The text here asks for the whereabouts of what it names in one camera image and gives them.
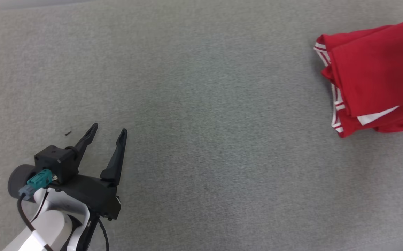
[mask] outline black cable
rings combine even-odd
[[[47,195],[48,195],[48,192],[45,191],[45,195],[44,195],[44,198],[42,199],[42,203],[40,204],[39,210],[37,211],[37,213],[34,216],[34,218],[31,220],[31,223],[37,218],[37,216],[39,216],[39,213],[42,210],[42,207],[44,207],[45,201],[47,200]]]
[[[98,219],[99,225],[101,226],[102,232],[104,233],[104,238],[106,239],[106,251],[109,251],[109,238],[107,237],[106,228],[102,224],[101,219]]]
[[[20,196],[20,198],[17,200],[17,210],[18,213],[20,214],[20,217],[22,218],[23,222],[26,224],[26,226],[28,227],[28,229],[31,232],[34,232],[36,229],[33,227],[33,225],[31,224],[31,222],[28,220],[28,218],[26,217],[25,213],[23,212],[23,208],[22,208],[22,200],[25,197],[25,194],[22,193],[22,195]],[[44,248],[47,251],[53,251],[52,248],[47,244],[44,246]]]

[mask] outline teal connector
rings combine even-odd
[[[33,187],[36,191],[48,186],[53,181],[53,173],[44,169],[40,173],[34,175],[34,177],[30,178],[26,184]]]
[[[41,188],[48,186],[53,181],[53,173],[44,169],[40,173],[34,175],[34,177],[30,178],[24,187],[18,190],[18,195],[22,196],[24,200],[29,200],[34,196],[35,192]]]

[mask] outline white trim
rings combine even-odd
[[[327,62],[330,64],[332,61],[330,60],[330,56],[328,55],[328,51],[323,52],[325,57],[327,58]]]
[[[375,121],[376,119],[379,119],[380,117],[394,111],[396,108],[398,108],[399,105],[392,107],[390,109],[387,109],[385,111],[381,111],[380,113],[372,113],[372,114],[367,114],[367,115],[362,115],[362,116],[358,116],[358,120],[359,123],[361,123],[361,125],[365,125],[365,124],[369,124],[370,122]]]
[[[330,57],[328,55],[328,52],[318,49],[318,48],[326,49],[325,45],[316,43],[315,47],[316,48],[313,48],[313,49],[319,55],[320,59],[322,59],[322,62],[324,63],[324,65],[325,66],[330,65],[331,62],[330,62]],[[333,104],[334,104],[333,105],[333,113],[332,113],[333,114],[332,127],[334,127],[337,132],[342,133],[343,132],[343,127],[342,127],[342,124],[340,122],[339,117],[337,116],[337,111],[336,111],[336,106],[335,106],[335,105],[338,105],[338,104],[343,102],[342,101],[342,96],[340,94],[340,90],[339,90],[338,87],[335,87],[335,85],[331,84],[331,83],[330,83],[330,85],[332,87]]]
[[[317,48],[326,49],[325,45],[319,44],[318,42],[316,42],[314,46],[316,46]]]
[[[340,89],[338,87],[336,87],[336,89],[338,90],[338,97],[336,98],[336,101],[339,103],[342,103],[343,99],[342,99],[342,95],[340,93]]]
[[[337,106],[336,106],[336,111],[339,111],[339,110],[342,110],[342,109],[345,109],[345,105],[344,105],[344,104],[342,104],[342,105],[337,105]]]
[[[318,50],[316,50],[316,53],[319,55],[320,59],[322,59],[322,62],[324,62],[324,65],[328,66],[327,59],[325,59]]]

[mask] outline gray fabric surface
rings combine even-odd
[[[100,0],[0,12],[0,250],[23,229],[7,179],[129,130],[118,250],[403,246],[403,133],[341,139],[312,45],[403,21],[395,0]],[[24,205],[32,212],[33,205]],[[103,250],[97,229],[90,250]]]
[[[0,10],[64,5],[67,3],[80,3],[85,1],[90,0],[0,0]]]

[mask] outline folded fabric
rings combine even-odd
[[[332,127],[403,131],[403,23],[322,35],[314,49],[332,83]]]

